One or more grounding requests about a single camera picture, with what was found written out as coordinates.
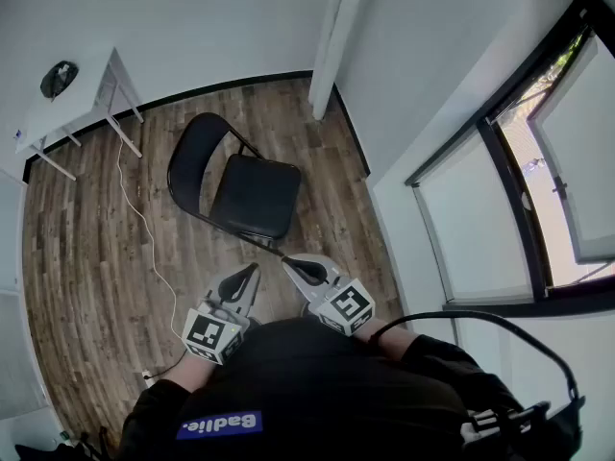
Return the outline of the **black folding chair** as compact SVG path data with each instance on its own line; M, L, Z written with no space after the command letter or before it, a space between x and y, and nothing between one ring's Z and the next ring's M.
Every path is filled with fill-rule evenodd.
M205 173L228 134L239 142L239 149L228 158L210 211L205 214L200 209ZM213 112L190 120L167 169L169 193L181 210L279 258L284 254L277 245L290 229L301 182L297 166L265 158Z

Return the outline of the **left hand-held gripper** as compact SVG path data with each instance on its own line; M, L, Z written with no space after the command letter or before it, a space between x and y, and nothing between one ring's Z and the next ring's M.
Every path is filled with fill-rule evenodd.
M243 263L213 278L207 300L187 314L182 341L190 353L217 365L229 360L251 325L249 312L260 277L256 263Z

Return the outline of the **white wall pipe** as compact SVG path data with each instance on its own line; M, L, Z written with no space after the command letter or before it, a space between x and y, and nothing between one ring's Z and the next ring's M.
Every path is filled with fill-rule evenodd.
M319 87L323 70L329 50L329 45L332 37L334 24L337 18L341 0L328 0L325 10L325 16L321 27L319 43L317 47L315 63L313 67L311 83L308 92L308 102L312 106L312 116L316 120L320 120L322 115L317 111L316 100L319 94Z
M323 119L343 55L363 0L341 0L316 100Z

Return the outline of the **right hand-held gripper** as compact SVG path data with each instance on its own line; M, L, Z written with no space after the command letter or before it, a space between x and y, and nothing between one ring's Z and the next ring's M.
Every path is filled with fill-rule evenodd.
M352 336L375 316L375 301L359 279L352 279L343 287L335 287L325 297L331 287L346 282L346 275L329 257L290 255L283 258L282 266L310 303L321 301L310 308L321 324L345 336Z

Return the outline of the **black stand equipment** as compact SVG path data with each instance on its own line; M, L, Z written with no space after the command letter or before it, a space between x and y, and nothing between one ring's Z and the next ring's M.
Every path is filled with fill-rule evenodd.
M35 449L16 445L19 461L114 461L109 452L108 431L101 426L96 448L89 442L89 434L82 432L75 445L61 443L53 450Z

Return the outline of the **frosted window pane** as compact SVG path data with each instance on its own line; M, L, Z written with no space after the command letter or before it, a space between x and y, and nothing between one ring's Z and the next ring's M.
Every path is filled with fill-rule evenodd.
M514 214L477 129L437 159L412 189L448 302L532 296Z

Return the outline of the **person's left forearm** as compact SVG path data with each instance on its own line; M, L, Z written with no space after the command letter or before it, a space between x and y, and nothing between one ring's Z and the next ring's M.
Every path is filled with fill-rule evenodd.
M193 393L207 384L215 367L215 363L187 352L179 363L162 378Z

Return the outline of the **white open window sash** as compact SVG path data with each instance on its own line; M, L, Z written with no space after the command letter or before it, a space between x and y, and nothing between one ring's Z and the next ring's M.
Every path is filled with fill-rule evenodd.
M578 263L615 259L615 57L595 34L528 118L560 200Z

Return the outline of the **black bag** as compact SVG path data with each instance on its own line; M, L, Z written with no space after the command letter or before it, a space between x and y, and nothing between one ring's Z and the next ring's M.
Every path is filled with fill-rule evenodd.
M60 61L42 78L40 92L46 99L53 101L71 85L78 73L79 67L75 62Z

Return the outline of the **person's body in black clothing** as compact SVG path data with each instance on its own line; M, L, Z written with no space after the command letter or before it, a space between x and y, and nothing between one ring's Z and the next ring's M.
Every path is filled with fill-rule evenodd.
M401 361L312 316L249 331L207 384L158 380L125 420L116 461L458 461L475 412L520 411L463 349L419 334Z

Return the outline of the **white table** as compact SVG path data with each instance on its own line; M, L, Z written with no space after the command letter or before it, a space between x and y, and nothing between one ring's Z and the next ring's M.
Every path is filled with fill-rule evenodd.
M38 155L72 181L76 180L73 174L44 154L48 136L60 132L74 144L80 145L81 142L73 133L73 124L85 119L103 119L123 143L141 158L142 153L122 130L112 113L115 97L121 96L136 119L140 123L144 121L137 109L136 90L114 47L107 46L89 53L80 58L77 64L77 77L59 97L53 101L42 96L33 100L26 114L25 126L20 129L24 137L16 140L15 147L18 154L30 152Z

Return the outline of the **white framed door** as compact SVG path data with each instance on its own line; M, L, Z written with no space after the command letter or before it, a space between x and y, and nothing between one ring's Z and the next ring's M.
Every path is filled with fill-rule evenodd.
M24 185L0 169L0 420L48 405L26 320L21 285Z

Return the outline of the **person's right forearm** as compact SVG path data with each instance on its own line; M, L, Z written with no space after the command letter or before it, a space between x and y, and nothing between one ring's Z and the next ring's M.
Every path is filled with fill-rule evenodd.
M372 343L371 338L386 325L386 321L373 318L360 327L353 334L353 338L361 343L360 347L365 357L383 357L393 361L401 361L407 349L418 339L419 334L403 327L393 327L382 333Z

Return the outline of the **black window frame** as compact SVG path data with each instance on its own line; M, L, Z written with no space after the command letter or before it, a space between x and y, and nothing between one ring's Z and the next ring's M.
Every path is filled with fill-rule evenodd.
M544 236L538 227L533 201L522 181L521 169L513 165L512 151L504 145L503 133L495 123L496 117L511 107L513 100L554 62L575 36L587 38L591 31L604 33L609 25L615 25L615 12L603 0L573 0L545 37L493 95L405 180L406 186L418 189L419 179L437 161L458 147L476 127L494 161L507 198L506 204L512 209L521 236L524 258L529 267L530 292L527 297L449 298L442 305L443 310L491 312L506 318L564 317L615 311L615 277L552 286Z

